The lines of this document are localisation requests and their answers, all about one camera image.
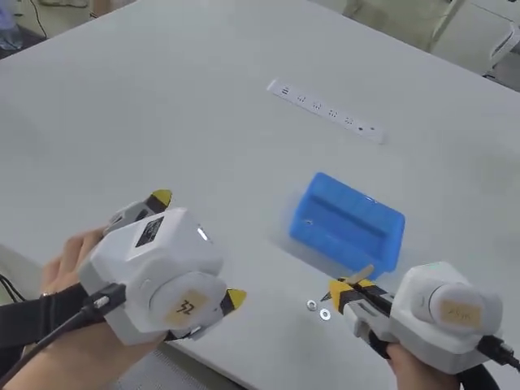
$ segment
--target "blue box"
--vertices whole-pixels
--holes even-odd
[[[300,200],[289,235],[370,279],[396,269],[405,216],[348,185],[318,173]]]

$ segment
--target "hand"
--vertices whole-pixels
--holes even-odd
[[[396,375],[399,390],[459,390],[460,384],[452,375],[440,372],[420,362],[398,344],[390,344],[388,361]]]
[[[41,292],[57,293],[79,283],[77,270],[102,239],[103,229],[70,238],[43,271]],[[107,323],[72,331],[41,351],[5,390],[92,390],[116,379],[153,351],[162,339],[127,347]]]

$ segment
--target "white table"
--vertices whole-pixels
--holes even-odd
[[[275,77],[384,126],[388,142],[269,94]],[[394,386],[340,316],[306,309],[328,276],[280,248],[316,171],[406,215],[400,265],[382,285],[447,259],[503,294],[520,349],[515,92],[300,0],[138,2],[2,60],[0,85],[1,242],[40,266],[73,232],[172,188],[225,251],[223,277],[249,292],[182,348],[242,384]],[[6,266],[23,283],[30,262]],[[518,383],[492,371],[503,388]]]

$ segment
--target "metal washer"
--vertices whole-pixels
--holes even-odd
[[[323,321],[328,321],[329,319],[331,319],[331,312],[328,311],[327,309],[321,309],[319,311],[319,317],[323,320]]]
[[[313,301],[312,299],[309,299],[307,301],[307,309],[310,311],[316,311],[318,309],[318,305],[316,304],[316,301]]]

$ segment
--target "power strip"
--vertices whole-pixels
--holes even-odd
[[[341,127],[355,132],[361,137],[368,138],[378,144],[384,142],[383,129],[365,123],[362,120],[355,119],[352,115],[337,110],[336,108],[329,106],[322,99],[313,97],[311,94],[305,93],[290,84],[275,79],[269,84],[267,90],[274,95],[303,108],[304,110],[321,116],[335,124],[339,124]]]

